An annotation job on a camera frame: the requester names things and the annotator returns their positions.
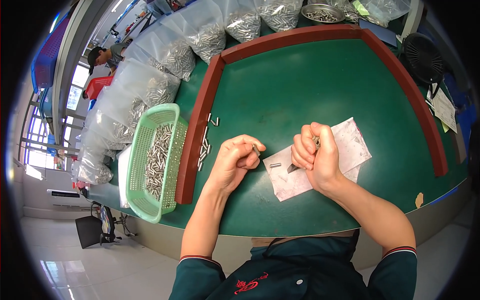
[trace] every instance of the chair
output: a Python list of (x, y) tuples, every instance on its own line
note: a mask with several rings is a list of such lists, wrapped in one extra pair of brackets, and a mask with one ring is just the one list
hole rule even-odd
[[(93, 205), (100, 207), (100, 218), (93, 216)], [(123, 226), (123, 233), (129, 236), (136, 236), (136, 233), (131, 233), (127, 227), (128, 215), (120, 214), (120, 219), (112, 216), (109, 207), (101, 205), (98, 202), (92, 201), (90, 209), (90, 216), (85, 216), (75, 220), (77, 226), (78, 238), (82, 249), (100, 243), (114, 243), (119, 242), (115, 239), (121, 240), (121, 237), (115, 236), (115, 225), (121, 224)]]

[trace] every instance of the red embroidered logo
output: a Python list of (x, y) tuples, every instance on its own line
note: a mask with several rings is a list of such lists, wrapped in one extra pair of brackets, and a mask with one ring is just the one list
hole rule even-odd
[(245, 292), (249, 289), (252, 289), (258, 285), (258, 281), (260, 279), (265, 279), (268, 277), (268, 273), (264, 272), (265, 275), (262, 275), (258, 278), (255, 278), (254, 280), (250, 281), (249, 283), (246, 283), (245, 281), (240, 281), (238, 280), (237, 282), (237, 287), (240, 288), (239, 290), (235, 291), (235, 295), (238, 295), (240, 292)]

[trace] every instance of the black desk fan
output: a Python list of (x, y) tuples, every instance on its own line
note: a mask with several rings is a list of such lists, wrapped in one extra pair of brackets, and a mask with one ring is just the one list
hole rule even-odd
[(421, 33), (408, 35), (403, 39), (398, 59), (417, 84), (425, 85), (432, 91), (432, 98), (435, 97), (444, 78), (444, 62), (432, 40)]

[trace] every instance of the dark green shirt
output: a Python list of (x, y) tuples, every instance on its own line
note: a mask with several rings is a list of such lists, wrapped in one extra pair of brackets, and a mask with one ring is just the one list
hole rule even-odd
[(413, 299), (417, 256), (399, 247), (379, 262), (368, 286), (355, 271), (351, 238), (306, 237), (251, 250), (252, 258), (228, 278), (219, 263), (201, 256), (180, 259), (171, 300), (200, 299)]
[(123, 59), (123, 56), (121, 55), (121, 51), (123, 48), (127, 48), (128, 44), (127, 43), (117, 43), (113, 44), (110, 47), (110, 52), (112, 52), (112, 58), (107, 60), (107, 66), (109, 68), (112, 67), (117, 67), (121, 60)]

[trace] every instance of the metal pin pile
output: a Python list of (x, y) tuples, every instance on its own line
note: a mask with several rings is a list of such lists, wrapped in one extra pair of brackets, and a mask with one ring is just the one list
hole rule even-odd
[(207, 64), (227, 45), (225, 30), (217, 23), (202, 26), (196, 35), (187, 36), (186, 39), (193, 51)]
[(154, 59), (153, 57), (150, 57), (148, 59), (148, 65), (151, 66), (151, 67), (154, 67), (156, 68), (157, 70), (163, 72), (163, 73), (167, 73), (167, 74), (172, 74), (172, 72), (170, 72), (164, 65), (162, 65), (159, 61), (157, 61), (156, 59)]
[(336, 22), (338, 18), (332, 14), (331, 12), (325, 10), (318, 10), (315, 12), (308, 12), (306, 13), (307, 17), (312, 20), (319, 21), (319, 22)]
[(195, 68), (195, 57), (192, 48), (184, 40), (177, 40), (167, 46), (168, 52), (162, 63), (173, 75), (185, 81), (190, 80), (190, 74)]
[(103, 150), (103, 155), (111, 157), (113, 160), (117, 157), (117, 151), (115, 150)]
[(145, 103), (149, 107), (159, 104), (173, 103), (177, 90), (180, 85), (180, 79), (173, 75), (165, 75), (160, 78), (152, 78), (148, 82)]
[(148, 110), (147, 104), (145, 104), (140, 98), (135, 98), (132, 103), (132, 108), (128, 114), (128, 125), (130, 128), (137, 128), (138, 121), (144, 112)]
[(103, 163), (98, 163), (98, 172), (95, 175), (95, 179), (98, 184), (105, 184), (112, 180), (113, 173), (110, 169)]
[(145, 166), (146, 189), (157, 201), (160, 200), (163, 187), (163, 175), (167, 164), (168, 148), (172, 137), (173, 123), (158, 126), (152, 147), (147, 152)]
[(257, 9), (270, 28), (276, 32), (286, 31), (297, 26), (301, 2), (298, 5), (291, 0), (271, 0)]
[(133, 142), (133, 132), (131, 132), (127, 126), (116, 121), (113, 122), (113, 126), (114, 130), (112, 134), (113, 137), (116, 139), (116, 142), (124, 144), (131, 144)]
[(101, 137), (101, 139), (104, 141), (104, 146), (107, 150), (123, 150), (126, 147), (126, 144), (123, 143), (116, 143), (104, 137)]
[(256, 11), (237, 11), (227, 19), (225, 30), (237, 41), (244, 43), (260, 36), (262, 19)]
[[(213, 126), (218, 126), (220, 119), (217, 117), (216, 121), (212, 120), (212, 114), (208, 114), (207, 122), (210, 122), (213, 124)], [(200, 147), (200, 157), (198, 158), (198, 171), (200, 172), (202, 170), (202, 166), (204, 165), (204, 160), (205, 157), (207, 157), (207, 154), (210, 154), (210, 151), (212, 151), (212, 145), (208, 143), (207, 140), (207, 132), (208, 132), (208, 123), (207, 126), (205, 126), (205, 131), (204, 131), (204, 138), (202, 139), (202, 146)]]

